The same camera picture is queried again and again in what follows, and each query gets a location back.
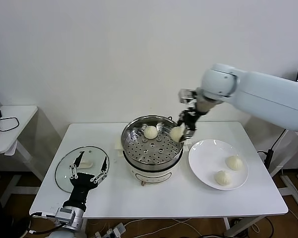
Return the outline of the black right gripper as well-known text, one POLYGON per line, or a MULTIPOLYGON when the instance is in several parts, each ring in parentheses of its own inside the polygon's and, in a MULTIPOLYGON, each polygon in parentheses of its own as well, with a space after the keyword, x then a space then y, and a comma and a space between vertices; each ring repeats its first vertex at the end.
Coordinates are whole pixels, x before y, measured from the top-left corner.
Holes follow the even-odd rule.
POLYGON ((188 139, 191 139, 196 130, 196 122, 198 120, 198 113, 195 110, 183 110, 177 121, 177 126, 185 127, 183 134, 179 139, 179 143, 183 143, 188 139))

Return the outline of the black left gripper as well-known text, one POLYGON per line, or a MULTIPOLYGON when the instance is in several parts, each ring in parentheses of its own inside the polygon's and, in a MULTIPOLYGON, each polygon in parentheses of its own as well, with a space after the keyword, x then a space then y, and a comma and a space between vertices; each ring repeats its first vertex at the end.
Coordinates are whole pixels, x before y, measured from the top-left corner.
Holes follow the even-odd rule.
POLYGON ((67 201, 63 203, 63 207, 86 207, 86 200, 90 190, 95 189, 95 184, 100 184, 107 178, 109 170, 109 159, 105 156, 102 163, 100 173, 96 176, 85 173, 77 173, 84 151, 81 151, 79 156, 76 157, 74 163, 69 165, 70 169, 70 182, 73 185, 72 192, 67 201))

